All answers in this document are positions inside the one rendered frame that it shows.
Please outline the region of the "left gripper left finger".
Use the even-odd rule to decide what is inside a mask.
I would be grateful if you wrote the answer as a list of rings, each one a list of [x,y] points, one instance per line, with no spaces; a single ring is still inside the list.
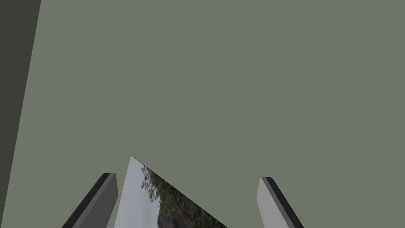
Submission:
[[[107,228],[118,199],[115,173],[103,173],[61,228]]]

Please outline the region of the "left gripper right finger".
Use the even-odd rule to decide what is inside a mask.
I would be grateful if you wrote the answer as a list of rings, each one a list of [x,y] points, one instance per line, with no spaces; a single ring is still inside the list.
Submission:
[[[264,228],[304,228],[271,177],[260,178],[256,201]]]

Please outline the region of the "landscape picture on wall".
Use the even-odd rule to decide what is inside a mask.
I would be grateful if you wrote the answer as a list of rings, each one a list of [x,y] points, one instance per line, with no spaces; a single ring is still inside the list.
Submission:
[[[130,156],[114,228],[227,228]]]

